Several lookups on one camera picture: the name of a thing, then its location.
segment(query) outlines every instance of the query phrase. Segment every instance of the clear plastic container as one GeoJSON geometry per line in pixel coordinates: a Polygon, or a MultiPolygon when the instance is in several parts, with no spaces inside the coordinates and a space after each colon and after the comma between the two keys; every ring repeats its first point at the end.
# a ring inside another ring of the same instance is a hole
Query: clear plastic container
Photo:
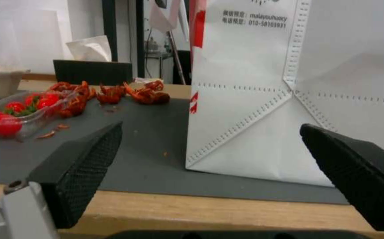
{"type": "MultiPolygon", "coordinates": [[[[22,92],[19,94],[15,94],[6,98],[3,98],[0,100],[0,112],[2,112],[5,109],[5,106],[7,103],[12,101],[19,101],[24,102],[26,97],[28,97],[31,94],[43,94],[44,92],[22,92]]],[[[43,127],[45,124],[47,124],[49,121],[51,121],[54,118],[58,117],[58,110],[65,109],[68,106],[68,102],[75,98],[76,92],[73,91],[65,91],[65,92],[52,92],[52,94],[60,94],[64,98],[59,100],[57,103],[53,104],[52,106],[46,106],[40,110],[37,110],[36,112],[22,116],[17,117],[17,120],[14,122],[13,119],[2,119],[0,121],[0,127],[10,127],[11,125],[21,125],[21,128],[17,130],[16,133],[7,135],[7,136],[1,136],[0,138],[17,138],[17,139],[23,139],[28,136],[31,136],[34,134],[38,129],[43,127]]]]}

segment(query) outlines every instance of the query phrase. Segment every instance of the textured grip pad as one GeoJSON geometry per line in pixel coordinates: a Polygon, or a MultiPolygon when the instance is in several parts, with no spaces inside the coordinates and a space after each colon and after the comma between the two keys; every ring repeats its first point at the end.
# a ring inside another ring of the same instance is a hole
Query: textured grip pad
{"type": "Polygon", "coordinates": [[[300,134],[319,168],[374,229],[384,231],[384,150],[310,124],[300,134]]]}
{"type": "Polygon", "coordinates": [[[66,142],[31,172],[28,180],[40,183],[57,228],[71,228],[83,215],[118,152],[121,127],[66,142]]]}

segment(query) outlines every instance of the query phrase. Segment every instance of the cooked crayfish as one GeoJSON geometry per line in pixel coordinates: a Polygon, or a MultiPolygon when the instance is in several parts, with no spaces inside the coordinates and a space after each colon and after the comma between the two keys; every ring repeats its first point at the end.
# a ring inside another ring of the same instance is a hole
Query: cooked crayfish
{"type": "Polygon", "coordinates": [[[58,82],[49,88],[49,91],[73,91],[77,85],[71,85],[68,82],[58,82]]]}
{"type": "Polygon", "coordinates": [[[65,109],[59,111],[60,116],[63,118],[81,115],[86,107],[87,101],[96,94],[96,91],[94,91],[94,93],[90,91],[89,84],[86,81],[76,86],[74,91],[77,92],[76,97],[68,102],[65,109]]]}
{"type": "Polygon", "coordinates": [[[161,91],[164,89],[164,84],[160,80],[155,80],[145,84],[145,88],[149,88],[153,91],[161,91]]]}
{"type": "Polygon", "coordinates": [[[155,92],[151,87],[147,88],[145,86],[144,88],[133,90],[125,82],[124,87],[127,94],[131,95],[131,97],[140,104],[158,105],[165,104],[170,101],[170,95],[164,92],[155,92]]]}
{"type": "Polygon", "coordinates": [[[125,88],[123,86],[105,87],[101,84],[102,94],[97,94],[96,98],[101,105],[118,104],[123,96],[125,96],[125,88]]]}

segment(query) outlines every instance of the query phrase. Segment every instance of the plastic tray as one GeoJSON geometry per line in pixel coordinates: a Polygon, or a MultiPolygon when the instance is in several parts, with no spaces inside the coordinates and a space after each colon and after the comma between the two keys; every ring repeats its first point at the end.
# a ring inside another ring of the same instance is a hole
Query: plastic tray
{"type": "MultiPolygon", "coordinates": [[[[19,101],[19,102],[24,102],[25,98],[28,95],[31,94],[43,94],[44,92],[39,92],[39,91],[26,91],[22,92],[19,94],[11,95],[9,97],[3,98],[0,100],[0,111],[3,111],[5,109],[5,106],[7,103],[11,101],[19,101]]],[[[10,138],[17,138],[17,139],[23,139],[28,136],[31,136],[35,132],[37,132],[38,129],[43,127],[45,124],[47,124],[49,121],[51,121],[54,118],[58,117],[57,110],[60,109],[65,109],[68,105],[68,102],[72,100],[76,96],[76,92],[73,91],[64,91],[64,92],[52,92],[53,94],[61,94],[65,98],[59,100],[57,103],[53,104],[52,106],[48,106],[45,108],[42,108],[40,110],[37,110],[36,112],[27,115],[27,116],[22,116],[18,117],[19,122],[17,124],[21,124],[22,127],[21,129],[15,134],[10,136],[10,138]]],[[[1,121],[0,125],[3,124],[13,124],[12,122],[5,122],[1,121]]]]}

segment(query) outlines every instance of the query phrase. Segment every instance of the phone number text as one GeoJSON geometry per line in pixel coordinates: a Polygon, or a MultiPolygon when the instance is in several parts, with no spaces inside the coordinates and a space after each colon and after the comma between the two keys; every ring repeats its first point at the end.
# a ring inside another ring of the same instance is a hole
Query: phone number text
{"type": "Polygon", "coordinates": [[[270,21],[255,21],[249,20],[248,25],[250,26],[262,26],[272,28],[286,28],[286,23],[270,22],[270,21]]]}

